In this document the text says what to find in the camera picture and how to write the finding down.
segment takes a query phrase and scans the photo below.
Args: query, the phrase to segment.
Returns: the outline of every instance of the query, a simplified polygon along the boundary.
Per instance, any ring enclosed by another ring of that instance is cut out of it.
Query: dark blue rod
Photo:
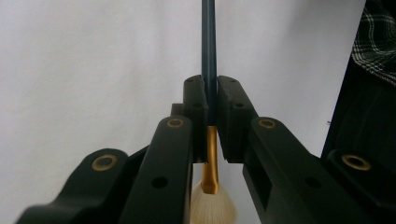
[[[206,102],[209,106],[207,125],[216,125],[217,66],[215,0],[202,1],[202,77],[205,83]]]

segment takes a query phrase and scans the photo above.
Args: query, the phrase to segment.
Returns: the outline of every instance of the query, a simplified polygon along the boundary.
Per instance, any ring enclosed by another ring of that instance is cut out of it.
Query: gold metal ferrule
[[[201,188],[206,194],[217,194],[219,190],[216,126],[207,127],[207,163],[204,164]]]

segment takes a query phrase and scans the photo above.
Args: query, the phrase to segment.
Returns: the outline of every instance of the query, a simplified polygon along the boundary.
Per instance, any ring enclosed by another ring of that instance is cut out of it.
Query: mounting hole
[[[261,119],[259,121],[260,126],[267,129],[273,129],[276,126],[276,123],[271,119]]]
[[[163,176],[157,177],[152,180],[151,185],[152,185],[152,187],[154,187],[156,189],[165,188],[166,185],[168,185],[168,179],[166,179]]]
[[[182,119],[169,119],[166,124],[170,128],[180,128],[181,126],[183,126],[183,120]]]
[[[321,188],[321,183],[320,183],[320,181],[318,181],[316,178],[314,178],[314,177],[307,177],[306,179],[305,179],[305,183],[309,186],[309,187],[311,187],[311,188],[313,188],[313,189],[320,189]]]
[[[94,171],[106,171],[113,168],[117,164],[117,157],[111,154],[105,154],[96,158],[92,162],[92,169]]]
[[[355,170],[369,171],[372,167],[370,162],[357,155],[346,154],[341,159],[347,166]]]

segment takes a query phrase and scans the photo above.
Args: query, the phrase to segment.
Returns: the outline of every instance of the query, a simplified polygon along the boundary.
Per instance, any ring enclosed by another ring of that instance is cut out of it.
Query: white bristles
[[[193,224],[233,224],[236,221],[233,201],[222,186],[217,194],[205,194],[201,181],[191,194],[191,222]]]

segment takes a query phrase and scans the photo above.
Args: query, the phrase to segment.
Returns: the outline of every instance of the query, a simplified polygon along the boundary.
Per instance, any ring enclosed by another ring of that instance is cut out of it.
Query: plaid fabric
[[[396,86],[396,22],[380,0],[367,0],[352,49],[356,64]]]

